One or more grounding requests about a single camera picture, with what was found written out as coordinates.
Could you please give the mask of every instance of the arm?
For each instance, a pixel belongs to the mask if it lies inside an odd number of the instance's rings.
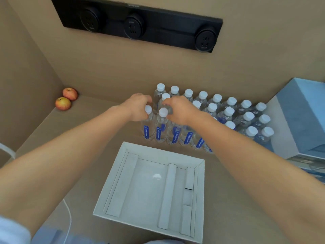
[[[151,101],[134,94],[0,169],[0,215],[33,236],[116,132],[130,120],[148,118],[145,105]]]
[[[293,243],[325,239],[325,186],[251,139],[215,121],[183,97],[168,98],[167,118],[196,130],[221,163]]]

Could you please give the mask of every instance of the red apple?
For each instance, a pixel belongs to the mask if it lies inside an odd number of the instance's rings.
[[[59,110],[68,110],[71,107],[71,102],[69,99],[61,97],[55,101],[55,107]]]
[[[78,92],[71,87],[65,88],[62,93],[70,101],[75,101],[78,98]]]

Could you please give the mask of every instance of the white bottle cap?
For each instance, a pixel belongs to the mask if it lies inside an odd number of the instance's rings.
[[[234,98],[234,97],[230,97],[230,98],[228,98],[228,100],[227,100],[227,104],[230,105],[230,106],[233,106],[233,105],[235,105],[236,103],[237,103],[237,99]]]
[[[241,106],[245,109],[249,108],[252,105],[251,101],[245,99],[244,101],[242,101]]]
[[[208,106],[209,112],[215,112],[217,110],[218,106],[215,103],[210,103]]]
[[[170,88],[170,92],[171,92],[172,94],[177,94],[178,91],[179,91],[178,86],[172,86],[172,88]]]
[[[226,116],[232,116],[234,114],[235,110],[231,107],[227,107],[224,111]]]
[[[193,91],[191,89],[186,89],[184,96],[190,98],[193,95]]]
[[[206,99],[207,97],[208,97],[208,93],[207,93],[207,92],[205,92],[205,91],[201,91],[201,92],[199,93],[199,99],[204,100],[204,99]]]
[[[257,133],[258,133],[258,130],[256,129],[256,127],[248,127],[246,129],[246,134],[248,136],[254,137],[255,135],[257,135]]]
[[[220,94],[214,94],[212,101],[218,103],[222,100],[222,96]]]
[[[251,121],[253,120],[255,117],[255,115],[252,113],[252,112],[246,112],[243,116],[243,118],[246,120],[246,121]]]
[[[201,107],[201,103],[197,100],[193,101],[192,103],[195,107],[197,107],[198,109]]]
[[[266,109],[266,104],[265,103],[258,103],[256,105],[256,109],[259,111],[264,111]]]
[[[272,135],[274,135],[274,131],[270,127],[264,127],[262,129],[262,135],[264,135],[265,137],[271,137]]]
[[[270,122],[270,117],[268,115],[261,115],[258,120],[260,121],[260,123],[266,124]]]
[[[165,90],[165,85],[163,83],[159,83],[157,85],[157,91],[163,92]]]
[[[166,116],[168,115],[168,109],[166,109],[166,108],[161,108],[161,109],[159,110],[159,115],[160,115],[161,117],[166,117]]]
[[[148,115],[150,115],[151,112],[152,112],[152,108],[151,108],[150,105],[146,105],[146,106],[144,107],[144,110],[146,111],[146,113],[147,113]]]
[[[234,130],[235,127],[236,127],[235,123],[233,123],[232,121],[227,121],[227,122],[225,123],[225,125],[226,125],[227,127],[231,128],[232,130]]]
[[[162,96],[161,96],[161,99],[164,101],[166,98],[170,98],[170,95],[168,93],[164,93]]]

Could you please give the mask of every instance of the wall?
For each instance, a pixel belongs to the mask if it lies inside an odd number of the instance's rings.
[[[64,28],[51,0],[9,0],[66,86],[123,101],[159,82],[267,101],[291,78],[324,81],[325,0],[114,0],[224,19],[211,54]]]
[[[17,150],[63,85],[7,0],[0,0],[0,21],[0,142]],[[0,166],[9,158],[0,150]]]

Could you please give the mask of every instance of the open box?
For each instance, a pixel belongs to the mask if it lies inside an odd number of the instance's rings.
[[[202,243],[204,160],[123,142],[93,214]]]

